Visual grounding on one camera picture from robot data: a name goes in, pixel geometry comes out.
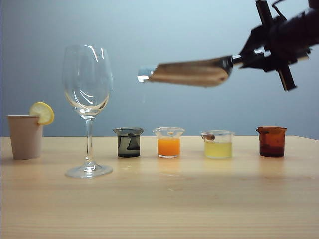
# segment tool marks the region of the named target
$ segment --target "beige cup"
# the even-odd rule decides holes
[[[38,158],[41,155],[43,126],[39,116],[7,116],[14,159]]]

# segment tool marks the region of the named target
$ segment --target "gray wall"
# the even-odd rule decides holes
[[[308,2],[278,7],[290,18]],[[36,101],[55,111],[45,136],[85,135],[61,83],[65,46],[85,43],[108,49],[115,80],[95,136],[128,126],[145,128],[144,135],[159,126],[182,127],[185,135],[209,129],[256,135],[258,126],[278,125],[288,135],[319,139],[318,46],[291,66],[298,88],[290,92],[276,72],[236,67],[216,88],[136,81],[141,65],[237,54],[259,24],[254,0],[2,0],[1,135],[9,134],[5,115],[27,114]]]

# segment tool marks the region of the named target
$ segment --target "lemon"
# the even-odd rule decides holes
[[[35,102],[29,110],[29,115],[39,116],[38,124],[48,125],[54,121],[54,111],[50,105],[45,102]]]

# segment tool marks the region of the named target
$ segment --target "glass beaker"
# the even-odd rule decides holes
[[[210,130],[201,133],[204,139],[204,153],[208,158],[232,157],[232,138],[234,133],[226,130]]]
[[[180,136],[185,132],[177,127],[160,127],[153,130],[158,137],[158,156],[175,158],[180,153]]]
[[[118,136],[118,156],[123,158],[138,157],[140,155],[140,136],[142,128],[116,128],[113,130]]]
[[[287,128],[261,126],[259,133],[259,154],[265,157],[283,157],[285,154],[285,133]]]

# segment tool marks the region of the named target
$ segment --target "orange juice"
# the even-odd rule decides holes
[[[174,158],[179,155],[179,138],[163,137],[158,139],[158,155]]]

